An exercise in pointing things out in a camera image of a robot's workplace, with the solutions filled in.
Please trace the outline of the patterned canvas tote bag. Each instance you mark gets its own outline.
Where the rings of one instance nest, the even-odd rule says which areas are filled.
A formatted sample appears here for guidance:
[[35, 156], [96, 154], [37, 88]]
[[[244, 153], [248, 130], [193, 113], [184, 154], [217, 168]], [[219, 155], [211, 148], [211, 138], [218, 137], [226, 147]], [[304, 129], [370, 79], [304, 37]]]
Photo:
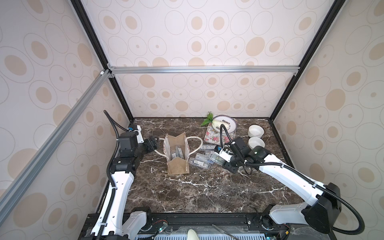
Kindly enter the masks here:
[[[197, 139], [200, 145], [193, 151], [190, 150], [188, 140]], [[190, 173], [189, 158], [197, 152], [203, 145], [203, 140], [199, 137], [187, 137], [186, 133], [182, 133], [177, 137], [166, 135], [165, 138], [160, 138], [163, 141], [163, 153], [155, 150], [157, 154], [163, 156], [167, 160], [168, 175], [176, 176]]]

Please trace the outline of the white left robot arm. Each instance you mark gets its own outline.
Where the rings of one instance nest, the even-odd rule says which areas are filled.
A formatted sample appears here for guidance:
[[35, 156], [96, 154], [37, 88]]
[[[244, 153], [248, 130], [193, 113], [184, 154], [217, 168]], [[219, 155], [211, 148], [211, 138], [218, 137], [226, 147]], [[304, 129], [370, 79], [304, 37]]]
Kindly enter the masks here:
[[143, 139], [141, 127], [130, 125], [117, 138], [119, 153], [107, 169], [110, 185], [95, 226], [84, 240], [133, 240], [142, 229], [151, 227], [151, 210], [138, 208], [124, 221], [124, 210], [130, 188], [143, 157], [158, 148], [158, 139]]

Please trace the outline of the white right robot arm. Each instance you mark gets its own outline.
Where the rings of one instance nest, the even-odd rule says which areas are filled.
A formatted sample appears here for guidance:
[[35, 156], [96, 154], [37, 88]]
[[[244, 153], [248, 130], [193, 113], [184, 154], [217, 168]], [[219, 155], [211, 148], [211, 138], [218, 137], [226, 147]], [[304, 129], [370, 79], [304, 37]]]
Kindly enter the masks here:
[[331, 232], [342, 210], [337, 200], [340, 189], [336, 185], [324, 185], [300, 172], [296, 173], [264, 147], [250, 148], [241, 138], [216, 147], [215, 151], [224, 159], [224, 169], [236, 173], [239, 167], [255, 168], [275, 178], [303, 199], [299, 204], [268, 206], [261, 217], [266, 230], [272, 229], [274, 224], [302, 224], [323, 234]]

